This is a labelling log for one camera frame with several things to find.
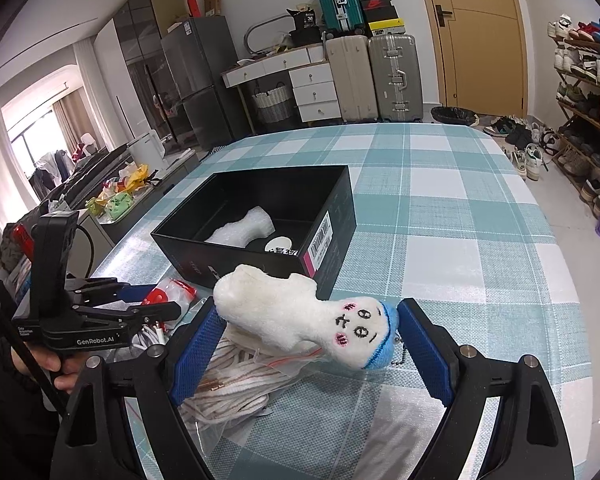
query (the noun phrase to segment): black cable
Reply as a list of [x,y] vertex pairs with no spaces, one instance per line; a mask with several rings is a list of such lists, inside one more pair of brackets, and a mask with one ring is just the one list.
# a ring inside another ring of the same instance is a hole
[[82,231],[86,235],[87,240],[89,241],[89,245],[91,246],[91,259],[89,260],[89,267],[87,268],[87,273],[84,276],[85,278],[88,278],[89,275],[91,274],[91,267],[93,267],[93,257],[95,255],[96,250],[93,247],[93,239],[91,238],[91,235],[89,234],[89,232],[87,231],[87,229],[85,229],[81,225],[77,225],[76,228],[78,230]]
[[51,404],[56,409],[56,412],[62,417],[66,415],[66,403],[60,397],[58,390],[53,386],[51,380],[46,376],[38,362],[34,359],[29,351],[29,348],[24,344],[20,334],[13,326],[11,321],[0,310],[0,331],[7,339],[11,347],[19,355],[22,362],[29,369],[32,377],[39,384],[42,391],[45,393]]

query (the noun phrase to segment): gray refrigerator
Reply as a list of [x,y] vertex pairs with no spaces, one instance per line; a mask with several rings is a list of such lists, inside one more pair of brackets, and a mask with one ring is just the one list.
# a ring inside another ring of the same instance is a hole
[[189,18],[162,38],[162,49],[203,150],[251,135],[238,91],[221,77],[238,61],[224,16]]

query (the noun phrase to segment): window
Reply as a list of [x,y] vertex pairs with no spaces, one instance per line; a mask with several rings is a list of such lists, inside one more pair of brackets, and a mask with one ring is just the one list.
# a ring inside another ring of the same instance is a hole
[[36,170],[36,162],[45,153],[69,151],[53,110],[48,110],[24,130],[19,132],[15,125],[8,133],[13,152],[27,178]]

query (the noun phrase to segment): metal screw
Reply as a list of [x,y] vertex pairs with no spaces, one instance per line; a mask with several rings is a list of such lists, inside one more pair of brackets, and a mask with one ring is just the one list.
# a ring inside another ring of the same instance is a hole
[[100,361],[101,359],[99,355],[92,355],[87,359],[87,368],[95,368],[100,364]]
[[525,365],[527,365],[529,368],[536,368],[539,364],[540,361],[538,361],[538,358],[536,358],[536,356],[533,355],[525,355]]
[[460,347],[460,353],[469,359],[478,355],[478,351],[471,345],[462,345]]
[[160,357],[164,353],[164,345],[151,345],[146,349],[149,357]]

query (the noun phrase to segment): wooden door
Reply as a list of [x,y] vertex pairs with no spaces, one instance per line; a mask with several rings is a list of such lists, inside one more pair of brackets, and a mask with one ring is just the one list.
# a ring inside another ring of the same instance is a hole
[[526,50],[517,0],[427,0],[440,99],[480,114],[526,113]]

